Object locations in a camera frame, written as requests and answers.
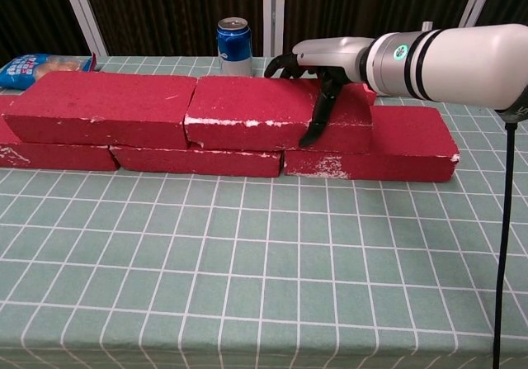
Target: dark curtain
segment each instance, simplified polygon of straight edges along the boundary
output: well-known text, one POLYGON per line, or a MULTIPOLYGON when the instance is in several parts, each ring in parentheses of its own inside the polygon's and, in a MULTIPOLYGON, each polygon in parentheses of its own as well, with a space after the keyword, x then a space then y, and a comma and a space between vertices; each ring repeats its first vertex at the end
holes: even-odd
POLYGON ((468 0, 285 0, 284 51, 304 39, 458 26, 468 0))
POLYGON ((262 0, 90 0, 110 55, 216 55, 216 26, 243 17, 262 54, 262 0))
POLYGON ((528 0, 487 0, 477 25, 517 23, 528 25, 528 0))
POLYGON ((0 65, 28 53, 89 54, 69 0, 0 0, 0 65))

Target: green grid tablecloth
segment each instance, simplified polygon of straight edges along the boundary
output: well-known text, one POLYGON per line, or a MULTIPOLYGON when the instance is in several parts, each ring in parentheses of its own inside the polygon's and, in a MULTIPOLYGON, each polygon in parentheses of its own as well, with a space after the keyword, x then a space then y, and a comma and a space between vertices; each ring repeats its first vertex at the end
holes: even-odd
MULTIPOLYGON (((0 169, 0 367, 490 367, 505 137, 488 110, 425 105, 460 146, 448 183, 0 169)), ((526 132, 504 368, 528 367, 526 132)))

